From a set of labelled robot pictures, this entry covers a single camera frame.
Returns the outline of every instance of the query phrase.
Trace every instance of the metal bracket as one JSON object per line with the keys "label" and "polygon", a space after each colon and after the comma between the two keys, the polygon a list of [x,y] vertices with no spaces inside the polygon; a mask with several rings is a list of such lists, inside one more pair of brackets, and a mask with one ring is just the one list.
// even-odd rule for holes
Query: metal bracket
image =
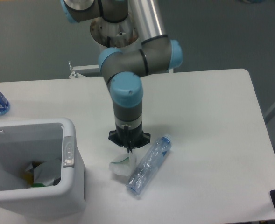
{"label": "metal bracket", "polygon": [[100,74],[100,68],[97,64],[73,67],[71,65],[71,61],[69,61],[69,67],[70,67],[70,72],[71,72],[69,78],[85,77],[85,76],[82,76],[81,74],[90,74],[90,73],[99,73]]}

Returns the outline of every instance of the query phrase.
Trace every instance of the table top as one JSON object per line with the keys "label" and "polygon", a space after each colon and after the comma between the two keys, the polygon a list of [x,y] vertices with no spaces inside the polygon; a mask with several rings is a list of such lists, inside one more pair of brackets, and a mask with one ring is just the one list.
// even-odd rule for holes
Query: table top
{"label": "table top", "polygon": [[[109,162],[125,153],[103,78],[0,83],[11,103],[0,121],[70,118],[87,168],[84,212],[33,219],[0,208],[0,223],[220,224],[275,219],[275,155],[246,70],[155,74],[142,79],[143,130],[172,149],[139,198]],[[151,144],[135,149],[138,161]]]}

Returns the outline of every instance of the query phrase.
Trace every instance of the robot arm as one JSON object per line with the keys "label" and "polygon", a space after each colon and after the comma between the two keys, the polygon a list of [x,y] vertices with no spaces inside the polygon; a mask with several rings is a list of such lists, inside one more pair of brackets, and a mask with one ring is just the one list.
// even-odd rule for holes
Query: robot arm
{"label": "robot arm", "polygon": [[[71,4],[67,2],[71,0],[64,1],[70,11],[68,7]],[[80,2],[77,4],[92,4],[90,8],[80,12],[71,10],[76,21],[82,21],[79,14],[87,14],[89,10],[91,14],[81,18],[102,16],[105,21],[108,20],[107,22],[112,24],[112,28],[128,17],[126,0],[77,1]],[[127,148],[128,152],[150,142],[150,134],[142,131],[143,89],[140,78],[178,67],[183,61],[178,41],[170,40],[164,30],[157,1],[130,0],[130,5],[141,39],[141,49],[123,53],[118,48],[107,48],[99,55],[100,72],[112,97],[115,115],[116,130],[109,133],[109,139]]]}

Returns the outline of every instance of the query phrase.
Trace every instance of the silver metal tube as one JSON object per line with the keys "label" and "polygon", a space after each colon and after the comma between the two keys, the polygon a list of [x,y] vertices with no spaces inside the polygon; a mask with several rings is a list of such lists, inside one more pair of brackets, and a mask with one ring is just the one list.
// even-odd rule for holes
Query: silver metal tube
{"label": "silver metal tube", "polygon": [[75,10],[86,10],[88,9],[94,2],[94,0],[64,0],[64,2]]}
{"label": "silver metal tube", "polygon": [[166,34],[156,0],[130,0],[141,41]]}

